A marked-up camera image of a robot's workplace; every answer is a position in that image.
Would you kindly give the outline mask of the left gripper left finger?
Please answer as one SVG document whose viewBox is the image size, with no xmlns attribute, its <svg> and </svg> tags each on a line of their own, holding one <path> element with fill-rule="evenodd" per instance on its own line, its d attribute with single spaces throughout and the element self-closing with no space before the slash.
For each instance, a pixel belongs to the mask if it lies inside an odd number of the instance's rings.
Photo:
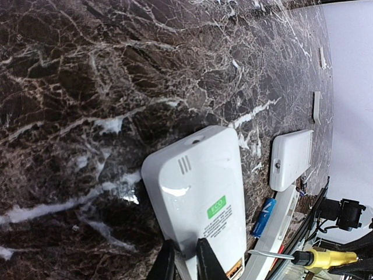
<svg viewBox="0 0 373 280">
<path fill-rule="evenodd" d="M 147 275 L 147 280 L 175 279 L 175 247 L 172 240 L 166 240 Z"/>
</svg>

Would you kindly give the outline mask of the yellow handled screwdriver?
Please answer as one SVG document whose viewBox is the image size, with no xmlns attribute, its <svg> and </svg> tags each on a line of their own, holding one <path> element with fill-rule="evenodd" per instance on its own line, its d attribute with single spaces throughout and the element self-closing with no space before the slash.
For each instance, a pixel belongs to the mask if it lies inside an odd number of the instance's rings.
<svg viewBox="0 0 373 280">
<path fill-rule="evenodd" d="M 273 257 L 283 260 L 290 260 L 294 265 L 300 265 L 307 269 L 321 268 L 330 269 L 342 265 L 351 264 L 358 261 L 358 256 L 354 252 L 339 252 L 339 251 L 316 251 L 314 249 L 308 251 L 295 251 L 293 254 L 279 254 L 268 251 L 250 250 L 250 254 L 264 257 Z"/>
</svg>

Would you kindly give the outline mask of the white remote with label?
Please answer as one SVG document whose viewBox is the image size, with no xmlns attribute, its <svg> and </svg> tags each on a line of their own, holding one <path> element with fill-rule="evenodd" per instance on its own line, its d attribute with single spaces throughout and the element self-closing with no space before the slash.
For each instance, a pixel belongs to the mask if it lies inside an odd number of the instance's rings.
<svg viewBox="0 0 373 280">
<path fill-rule="evenodd" d="M 257 239 L 255 250 L 278 253 L 285 238 L 288 227 L 298 202 L 299 193 L 296 186 L 291 185 L 285 191 L 278 192 L 276 206 L 262 233 Z M 265 279 L 275 258 L 251 254 L 246 265 L 242 279 Z"/>
</svg>

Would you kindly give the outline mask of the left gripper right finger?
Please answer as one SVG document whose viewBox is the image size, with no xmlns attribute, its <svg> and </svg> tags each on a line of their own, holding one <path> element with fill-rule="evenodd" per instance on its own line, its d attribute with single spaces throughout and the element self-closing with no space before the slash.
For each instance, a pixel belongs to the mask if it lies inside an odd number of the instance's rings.
<svg viewBox="0 0 373 280">
<path fill-rule="evenodd" d="M 198 239 L 196 245 L 198 280 L 228 280 L 206 238 Z"/>
</svg>

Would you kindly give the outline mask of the white remote with buttons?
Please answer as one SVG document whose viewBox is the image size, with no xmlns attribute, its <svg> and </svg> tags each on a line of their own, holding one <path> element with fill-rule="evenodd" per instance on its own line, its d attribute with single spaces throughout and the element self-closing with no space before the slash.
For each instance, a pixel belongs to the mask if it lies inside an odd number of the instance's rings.
<svg viewBox="0 0 373 280">
<path fill-rule="evenodd" d="M 150 154 L 141 176 L 163 236 L 176 246 L 182 279 L 197 278 L 196 245 L 206 238 L 226 273 L 247 249 L 238 136 L 211 125 Z"/>
</svg>

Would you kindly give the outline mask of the white battery cover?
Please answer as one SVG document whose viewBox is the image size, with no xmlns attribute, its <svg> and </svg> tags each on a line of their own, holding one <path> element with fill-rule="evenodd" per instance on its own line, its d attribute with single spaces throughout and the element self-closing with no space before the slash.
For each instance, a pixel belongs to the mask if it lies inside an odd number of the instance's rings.
<svg viewBox="0 0 373 280">
<path fill-rule="evenodd" d="M 314 106 L 313 106 L 313 113 L 312 118 L 314 122 L 318 125 L 321 125 L 321 121 L 319 118 L 320 112 L 320 100 L 322 99 L 322 95 L 320 91 L 314 92 Z"/>
<path fill-rule="evenodd" d="M 325 56 L 324 56 L 323 47 L 319 47 L 319 60 L 320 60 L 321 68 L 326 69 L 327 68 L 327 63 L 326 63 L 326 59 L 325 59 Z"/>
</svg>

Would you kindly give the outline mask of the blue battery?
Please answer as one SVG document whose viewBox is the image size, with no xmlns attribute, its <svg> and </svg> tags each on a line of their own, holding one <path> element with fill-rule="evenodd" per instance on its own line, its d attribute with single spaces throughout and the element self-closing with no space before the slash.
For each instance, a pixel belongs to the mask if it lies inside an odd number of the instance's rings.
<svg viewBox="0 0 373 280">
<path fill-rule="evenodd" d="M 259 214 L 259 217 L 254 225 L 251 235 L 254 238 L 260 238 L 264 229 L 272 215 L 272 212 L 276 206 L 276 200 L 274 198 L 268 198 Z"/>
</svg>

